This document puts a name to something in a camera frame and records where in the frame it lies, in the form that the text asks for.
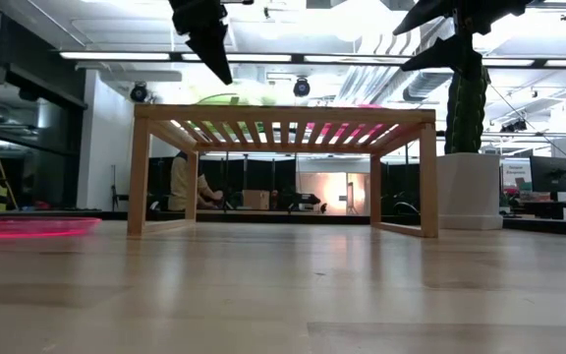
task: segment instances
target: person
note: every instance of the person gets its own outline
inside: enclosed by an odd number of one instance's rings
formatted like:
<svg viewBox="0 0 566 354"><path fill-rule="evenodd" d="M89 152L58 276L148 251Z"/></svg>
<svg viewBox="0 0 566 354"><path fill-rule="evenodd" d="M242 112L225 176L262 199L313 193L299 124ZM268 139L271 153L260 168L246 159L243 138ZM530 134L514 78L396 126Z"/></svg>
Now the person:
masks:
<svg viewBox="0 0 566 354"><path fill-rule="evenodd" d="M167 202L167 208L171 211L184 211L187 207L189 180L189 164L187 163L187 160L187 154L180 151L172 161L170 182L171 195ZM221 191L211 191L211 189L208 187L208 184L206 183L206 178L201 171L202 169L200 168L200 166L198 166L198 207L215 208L215 203L210 201L221 201L223 193Z"/></svg>

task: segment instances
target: cactus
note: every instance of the cactus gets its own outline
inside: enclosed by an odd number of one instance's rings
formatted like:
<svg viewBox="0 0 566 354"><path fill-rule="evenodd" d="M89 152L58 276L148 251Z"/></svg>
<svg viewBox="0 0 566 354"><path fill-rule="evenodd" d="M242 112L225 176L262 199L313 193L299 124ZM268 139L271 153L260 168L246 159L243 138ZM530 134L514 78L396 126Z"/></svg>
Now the cactus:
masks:
<svg viewBox="0 0 566 354"><path fill-rule="evenodd" d="M480 151L489 82L490 76L484 66L481 66L478 80L468 81L460 74L453 74L447 103L445 154Z"/></svg>

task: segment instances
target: wooden floor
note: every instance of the wooden floor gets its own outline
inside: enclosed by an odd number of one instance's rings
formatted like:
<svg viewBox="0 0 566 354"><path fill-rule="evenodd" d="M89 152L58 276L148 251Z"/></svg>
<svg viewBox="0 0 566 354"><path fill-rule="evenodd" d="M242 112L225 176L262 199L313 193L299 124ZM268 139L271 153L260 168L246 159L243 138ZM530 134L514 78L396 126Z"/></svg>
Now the wooden floor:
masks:
<svg viewBox="0 0 566 354"><path fill-rule="evenodd" d="M0 241L0 354L566 353L566 237L201 223Z"/></svg>

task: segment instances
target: white planter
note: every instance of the white planter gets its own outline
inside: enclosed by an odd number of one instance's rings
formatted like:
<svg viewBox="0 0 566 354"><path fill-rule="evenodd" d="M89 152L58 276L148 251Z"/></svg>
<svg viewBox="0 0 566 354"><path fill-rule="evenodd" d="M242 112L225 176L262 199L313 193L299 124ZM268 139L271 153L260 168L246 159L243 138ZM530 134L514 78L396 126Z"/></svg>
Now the white planter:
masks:
<svg viewBox="0 0 566 354"><path fill-rule="evenodd" d="M441 229L502 228L499 155L452 153L438 158L437 169Z"/></svg>

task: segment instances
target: monitor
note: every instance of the monitor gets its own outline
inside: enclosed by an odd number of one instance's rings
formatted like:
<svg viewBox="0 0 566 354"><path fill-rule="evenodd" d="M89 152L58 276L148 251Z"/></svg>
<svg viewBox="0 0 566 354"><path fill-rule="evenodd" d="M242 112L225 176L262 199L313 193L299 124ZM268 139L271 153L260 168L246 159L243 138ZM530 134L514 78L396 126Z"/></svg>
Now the monitor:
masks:
<svg viewBox="0 0 566 354"><path fill-rule="evenodd" d="M566 192L566 158L530 156L533 192Z"/></svg>

